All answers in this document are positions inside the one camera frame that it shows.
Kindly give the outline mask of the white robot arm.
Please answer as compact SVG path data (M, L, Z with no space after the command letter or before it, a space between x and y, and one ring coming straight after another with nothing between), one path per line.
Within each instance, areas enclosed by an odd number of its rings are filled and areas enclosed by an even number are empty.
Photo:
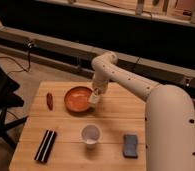
M106 52L92 60L95 106L114 81L145 102L147 171L195 171L195 107L182 88L161 84L116 65L118 57Z

